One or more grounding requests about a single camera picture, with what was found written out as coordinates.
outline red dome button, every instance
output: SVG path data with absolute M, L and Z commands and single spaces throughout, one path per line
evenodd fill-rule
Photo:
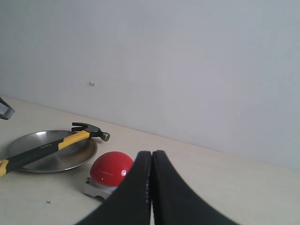
M 132 164 L 133 160 L 125 153 L 111 151 L 94 162 L 90 176 L 97 183 L 118 186 L 128 174 Z

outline yellow handle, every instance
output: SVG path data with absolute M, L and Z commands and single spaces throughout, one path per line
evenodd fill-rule
M 3 177 L 6 174 L 6 166 L 8 165 L 8 160 L 0 160 L 0 177 Z
M 82 141 L 90 137 L 90 133 L 83 130 L 71 136 L 65 137 L 64 141 L 58 144 L 58 150 L 61 150 L 71 144 Z

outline table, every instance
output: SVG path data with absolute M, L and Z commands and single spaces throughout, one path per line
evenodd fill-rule
M 11 172 L 0 179 L 0 223 L 72 225 L 101 202 L 83 194 L 90 167 L 102 154 L 122 151 L 135 159 L 141 150 L 166 151 L 189 186 L 210 205 L 245 225 L 300 224 L 300 173 L 209 150 L 99 120 L 2 97 L 14 109 L 0 120 L 0 158 L 7 145 L 29 133 L 64 129 L 72 122 L 100 127 L 112 136 L 97 140 L 98 152 L 87 164 L 50 174 Z

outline hammer handle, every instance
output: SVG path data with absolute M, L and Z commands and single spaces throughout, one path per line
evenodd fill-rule
M 89 137 L 90 133 L 83 130 L 60 140 L 41 145 L 29 151 L 25 151 L 16 156 L 0 160 L 0 177 Z

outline metal plate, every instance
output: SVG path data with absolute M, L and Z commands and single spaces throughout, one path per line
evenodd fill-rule
M 73 131 L 66 130 L 48 130 L 25 135 L 9 144 L 7 154 L 11 157 L 74 133 Z M 30 163 L 21 169 L 35 173 L 55 173 L 69 170 L 85 164 L 93 158 L 96 152 L 97 144 L 93 139 L 89 138 Z

